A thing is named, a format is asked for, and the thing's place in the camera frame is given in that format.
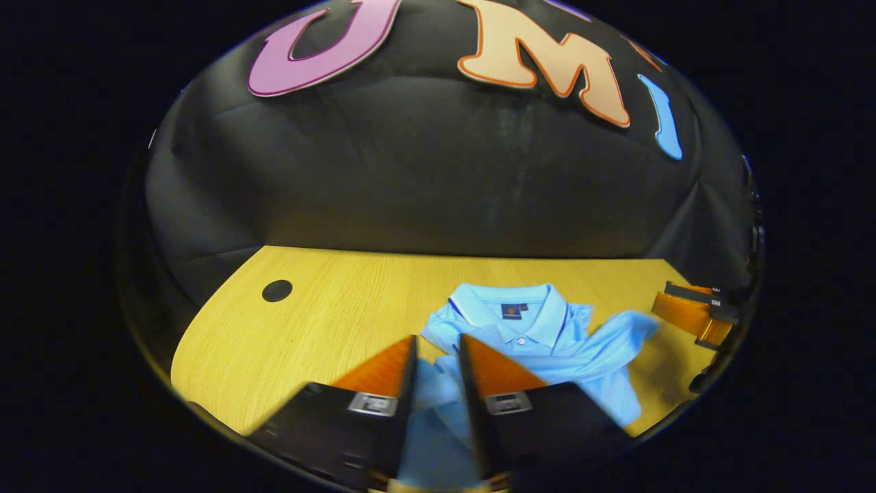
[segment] pink letter u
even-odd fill
[[[340,41],[326,51],[294,59],[292,51],[301,34],[329,9],[322,9],[281,28],[267,37],[262,53],[250,71],[250,92],[280,96],[325,81],[356,65],[386,39],[401,0],[352,0],[361,4]]]

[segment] light blue polo shirt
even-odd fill
[[[449,302],[429,316],[422,331],[448,355],[434,365],[421,361],[418,366],[409,447],[399,480],[437,489],[477,484],[473,457],[459,452],[473,450],[458,360],[463,333],[510,356],[549,385],[576,382],[620,426],[638,418],[641,408],[626,365],[656,331],[657,323],[646,314],[624,311],[590,336],[592,312],[592,306],[567,303],[551,284],[522,288],[461,284]],[[444,430],[437,431],[437,420]],[[462,447],[449,445],[452,440],[447,440],[445,431]],[[444,459],[445,454],[455,457]]]

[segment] black background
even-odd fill
[[[723,112],[759,182],[768,257],[752,335],[724,378],[681,422],[569,488],[809,489],[823,480],[857,489],[864,457],[854,445],[872,391],[865,359],[842,349],[865,330],[851,319],[863,305],[847,295],[872,285],[860,268],[868,264],[849,261],[872,234],[872,220],[853,213],[870,202],[856,187],[873,100],[855,74],[872,52],[855,23],[862,12],[770,0],[578,4],[681,70]],[[13,490],[304,490],[170,397],[125,331],[112,270],[133,149],[200,69],[301,7],[7,7],[7,115],[17,131],[6,133],[7,244],[20,275],[9,290],[25,293],[7,341],[8,457],[12,484],[23,480]]]

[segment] shirt label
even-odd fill
[[[523,308],[524,304],[504,304],[502,303],[502,319],[503,320],[521,320],[523,318],[520,315],[520,312],[523,310],[528,310],[528,308]]]

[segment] orange gripper finger pad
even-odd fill
[[[466,338],[471,367],[481,397],[538,389],[547,385],[492,347],[469,335],[463,334],[462,337]]]
[[[709,306],[657,293],[651,312],[685,332],[699,337],[709,324]]]
[[[405,364],[413,337],[413,335],[407,336],[377,353],[332,383],[332,387],[397,397],[401,392],[401,382],[405,376]]]

